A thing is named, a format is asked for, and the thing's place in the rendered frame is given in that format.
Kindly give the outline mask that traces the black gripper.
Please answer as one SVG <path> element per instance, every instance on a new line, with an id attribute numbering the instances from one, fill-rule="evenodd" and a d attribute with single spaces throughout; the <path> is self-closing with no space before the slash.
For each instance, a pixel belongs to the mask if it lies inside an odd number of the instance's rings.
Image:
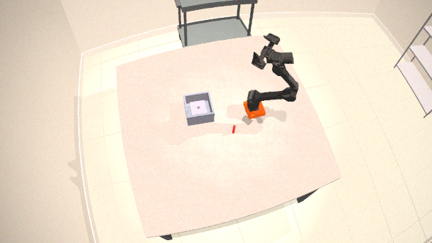
<path id="1" fill-rule="evenodd" d="M 252 57 L 252 65 L 263 70 L 267 63 L 265 63 L 264 58 L 268 60 L 268 58 L 272 57 L 272 54 L 275 52 L 272 48 L 274 44 L 278 45 L 280 38 L 278 36 L 275 36 L 273 33 L 267 34 L 267 36 L 264 36 L 267 41 L 270 41 L 268 46 L 264 46 L 261 50 L 261 55 L 258 55 L 257 53 L 253 53 Z"/>

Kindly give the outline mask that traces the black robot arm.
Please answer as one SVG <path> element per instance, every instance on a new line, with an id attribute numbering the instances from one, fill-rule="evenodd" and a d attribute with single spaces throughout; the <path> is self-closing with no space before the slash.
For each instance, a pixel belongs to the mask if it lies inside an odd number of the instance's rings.
<path id="1" fill-rule="evenodd" d="M 270 61 L 269 61 L 270 60 Z M 271 58 L 266 59 L 266 63 L 272 64 L 272 72 L 282 79 L 290 86 L 282 91 L 273 92 L 259 92 L 257 90 L 250 90 L 247 96 L 247 108 L 250 112 L 259 110 L 261 101 L 284 99 L 287 102 L 296 101 L 299 83 L 287 71 L 284 64 L 294 64 L 292 52 L 274 52 Z"/>

